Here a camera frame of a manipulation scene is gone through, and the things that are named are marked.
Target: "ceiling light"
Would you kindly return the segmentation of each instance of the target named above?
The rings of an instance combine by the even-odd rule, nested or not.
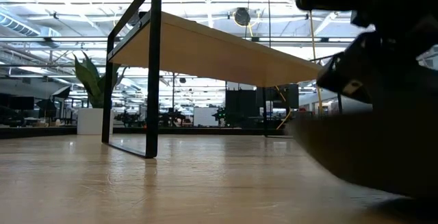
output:
[[[68,81],[66,81],[66,80],[63,80],[63,79],[59,79],[59,78],[53,78],[54,80],[56,80],[56,81],[58,81],[58,82],[61,82],[61,83],[64,83],[64,84],[71,84],[70,82],[68,82]]]
[[[259,38],[259,42],[311,42],[312,38],[302,37],[302,38]],[[320,42],[321,38],[315,38],[315,42]]]
[[[3,37],[0,42],[45,42],[43,37]]]
[[[20,66],[19,69],[25,70],[25,71],[30,71],[32,73],[40,73],[40,74],[50,73],[50,72],[48,72],[40,67],[33,67],[33,66]]]
[[[74,75],[49,75],[47,77],[56,77],[56,78],[76,78]]]
[[[240,26],[247,26],[251,21],[247,8],[238,8],[234,13],[234,21]]]
[[[53,42],[106,42],[106,37],[52,37]]]
[[[329,38],[329,42],[352,42],[354,38]]]
[[[41,75],[8,75],[8,77],[30,77],[30,78],[38,78],[38,77],[44,77]]]

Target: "ceiling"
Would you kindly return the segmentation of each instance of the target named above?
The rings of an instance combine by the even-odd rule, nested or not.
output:
[[[27,21],[62,36],[107,36],[132,0],[0,0],[0,6]],[[162,9],[210,27],[249,36],[235,24],[233,13],[247,8],[254,36],[310,36],[310,20],[294,0],[163,0]],[[149,10],[148,1],[141,10]],[[313,13],[315,36],[356,36],[362,29],[350,25],[349,12]],[[11,36],[5,30],[4,36]]]
[[[131,1],[0,0],[0,15],[6,14],[20,21],[31,30],[40,33],[39,36],[106,37]],[[149,7],[150,3],[146,1],[140,10],[148,11]],[[251,29],[240,27],[234,21],[233,16],[238,8],[248,10],[251,16]],[[311,35],[311,19],[309,19],[307,12],[296,7],[294,0],[163,0],[162,10],[241,37],[308,38]],[[349,12],[314,11],[312,15],[313,31],[316,37],[351,38],[363,31],[363,29],[350,24]],[[119,36],[124,36],[129,29],[129,26],[125,26]],[[0,26],[0,36],[17,37],[23,36],[23,34]],[[86,50],[96,64],[105,64],[104,42],[63,42],[60,45],[61,47],[57,49],[50,49],[49,47],[42,48],[38,43],[4,45],[0,42],[0,48],[3,50],[0,51],[3,54],[0,55],[0,60],[3,60],[4,64],[57,64],[60,67],[49,69],[17,67],[12,71],[13,74],[17,75],[43,75],[44,73],[38,71],[47,71],[49,74],[58,75],[57,81],[63,84],[78,83],[76,79],[71,77],[73,68],[63,67],[73,64],[72,53],[79,56],[79,51]],[[316,57],[342,51],[346,43],[333,47],[320,47],[321,45],[316,45]],[[13,57],[11,57],[11,49],[7,47],[13,47]],[[273,47],[304,59],[313,58],[313,49],[309,44],[305,47],[302,45]],[[0,68],[0,73],[3,71],[5,74],[5,70],[7,69]],[[131,68],[127,69],[125,75],[127,77],[116,89],[115,95],[122,92],[125,95],[131,92],[130,97],[134,100],[133,97],[138,96],[138,89],[140,89],[141,98],[143,98],[147,94],[147,70]],[[163,72],[162,75],[170,77],[171,73]],[[178,90],[180,92],[177,93],[177,97],[182,100],[181,103],[190,99],[198,99],[199,103],[202,101],[222,103],[225,82],[195,76],[185,77],[185,80],[186,82],[182,83],[178,79],[175,84],[175,86],[181,87]],[[81,88],[80,86],[76,86],[76,88],[79,97]],[[167,82],[166,84],[165,81],[160,83],[160,102],[168,102],[166,98],[168,98],[169,93],[171,94],[171,90],[172,83]]]

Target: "blurry dark object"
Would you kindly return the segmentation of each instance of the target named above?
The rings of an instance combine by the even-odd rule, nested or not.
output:
[[[167,112],[159,114],[159,124],[162,127],[175,126],[180,120],[179,125],[182,126],[185,120],[185,115],[182,115],[180,111],[174,111],[173,108],[169,108]]]
[[[11,95],[9,95],[9,94],[0,93],[0,105],[2,105],[4,107],[8,107],[10,97],[11,97]]]
[[[248,10],[246,8],[238,8],[234,14],[234,21],[241,26],[249,25],[251,17],[249,16]]]
[[[55,118],[57,108],[50,99],[44,99],[36,103],[40,108],[38,111],[39,118]]]
[[[347,182],[418,199],[438,198],[437,111],[366,112],[297,118],[294,138],[332,174]]]
[[[225,108],[218,108],[218,111],[212,115],[215,121],[225,119]]]
[[[63,88],[60,88],[55,93],[52,94],[52,97],[58,97],[58,98],[67,98],[70,94],[70,86],[65,86]]]
[[[298,91],[298,84],[285,84],[278,86],[278,91],[275,87],[269,87],[266,89],[266,101],[271,101],[274,108],[298,108],[298,97],[300,96]],[[263,88],[256,89],[257,105],[263,107]]]
[[[129,114],[126,110],[114,118],[117,121],[122,121],[125,127],[144,127],[146,124],[140,114]]]
[[[140,19],[143,18],[144,15],[146,15],[147,12],[140,12],[137,11],[129,20],[128,20],[128,25],[130,26],[136,26],[138,21],[140,21]]]
[[[317,79],[320,87],[371,103],[373,112],[294,122],[297,141],[347,182],[415,198],[438,197],[438,148],[430,139],[438,114],[438,74],[417,62],[438,43],[436,0],[296,4],[303,10],[353,10],[353,24],[376,28],[334,55]]]
[[[34,97],[10,97],[9,99],[9,108],[13,110],[33,110],[34,106]]]
[[[248,117],[259,116],[255,90],[225,91],[225,125],[242,127]]]
[[[0,105],[0,124],[10,127],[24,126],[25,119],[15,110]]]

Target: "fluorescent light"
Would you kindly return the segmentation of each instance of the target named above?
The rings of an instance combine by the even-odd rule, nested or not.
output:
[[[310,86],[312,86],[314,84],[316,84],[316,81],[313,81],[313,83],[311,83],[311,84],[307,84],[307,87],[310,87]]]
[[[56,78],[76,78],[74,75],[49,75],[47,77],[56,77]]]
[[[38,77],[44,77],[41,75],[9,75],[9,77],[29,77],[29,78],[38,78]]]
[[[329,38],[329,42],[352,42],[354,38]]]
[[[39,74],[47,74],[48,71],[41,69],[40,67],[33,67],[33,66],[20,66],[19,69],[30,71],[32,73],[39,73]]]
[[[302,37],[302,38],[259,38],[259,42],[311,42],[312,38]],[[320,42],[321,38],[315,38],[315,42]]]
[[[106,42],[106,37],[52,37],[53,42]]]
[[[54,77],[53,79],[55,79],[55,80],[58,81],[58,82],[64,83],[64,84],[71,84],[70,82],[68,82],[68,81],[66,81],[66,80],[59,79],[59,78],[56,78],[56,77]]]
[[[3,37],[0,42],[45,42],[42,37]]]
[[[74,98],[74,99],[87,99],[88,98],[88,96],[75,96],[75,95],[70,95],[70,97]]]

